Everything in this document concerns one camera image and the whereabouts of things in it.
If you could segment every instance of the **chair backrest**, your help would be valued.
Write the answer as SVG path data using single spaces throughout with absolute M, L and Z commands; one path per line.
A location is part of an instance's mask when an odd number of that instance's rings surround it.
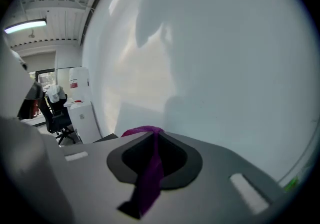
M 51 102 L 49 97 L 47 98 L 48 104 L 52 110 L 52 113 L 56 116 L 61 113 L 68 115 L 67 108 L 64 107 L 65 102 L 67 101 L 68 95 L 65 94 L 65 99 L 60 99 L 58 102 Z
M 53 115 L 50 112 L 49 107 L 47 106 L 45 97 L 38 101 L 38 107 L 45 118 L 46 129 L 48 130 L 48 132 L 54 133 L 54 122 L 52 119 Z

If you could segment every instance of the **white strip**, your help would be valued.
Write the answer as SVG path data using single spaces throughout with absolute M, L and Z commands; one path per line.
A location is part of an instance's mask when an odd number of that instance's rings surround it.
M 45 26 L 45 25 L 46 25 L 46 21 L 26 22 L 26 23 L 19 24 L 19 25 L 10 27 L 8 29 L 5 29 L 4 31 L 7 34 L 9 34 L 15 31 L 24 30 L 24 29 L 33 28 L 33 27 Z
M 72 154 L 72 155 L 65 156 L 65 160 L 73 161 L 73 160 L 77 160 L 77 159 L 84 158 L 84 157 L 87 157 L 87 156 L 88 156 L 88 153 L 86 151 L 83 151 L 83 152 L 80 152 L 80 153 L 75 153 L 75 154 Z
M 230 177 L 230 180 L 254 215 L 263 212 L 270 206 L 269 203 L 249 184 L 242 174 L 234 174 Z

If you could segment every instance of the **ceiling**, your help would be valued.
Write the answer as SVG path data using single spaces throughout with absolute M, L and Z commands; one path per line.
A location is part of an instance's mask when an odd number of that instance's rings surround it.
M 26 20 L 46 18 L 47 25 L 7 34 L 17 51 L 37 45 L 80 44 L 84 25 L 94 0 L 14 0 L 4 18 L 4 28 Z

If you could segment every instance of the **white cloth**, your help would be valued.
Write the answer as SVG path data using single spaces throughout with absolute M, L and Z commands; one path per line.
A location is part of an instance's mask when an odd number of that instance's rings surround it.
M 52 103 L 59 102 L 60 99 L 66 98 L 64 89 L 59 85 L 50 86 L 46 92 L 46 96 L 49 97 L 50 102 Z

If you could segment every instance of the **chair armrest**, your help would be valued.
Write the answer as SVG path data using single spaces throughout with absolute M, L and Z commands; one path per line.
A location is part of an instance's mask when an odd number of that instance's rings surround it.
M 61 113 L 61 114 L 59 114 L 59 115 L 53 116 L 53 117 L 52 117 L 52 119 L 55 119 L 55 118 L 61 118 L 61 117 L 63 117 L 63 116 L 64 116 L 64 114 L 63 114 L 63 113 Z

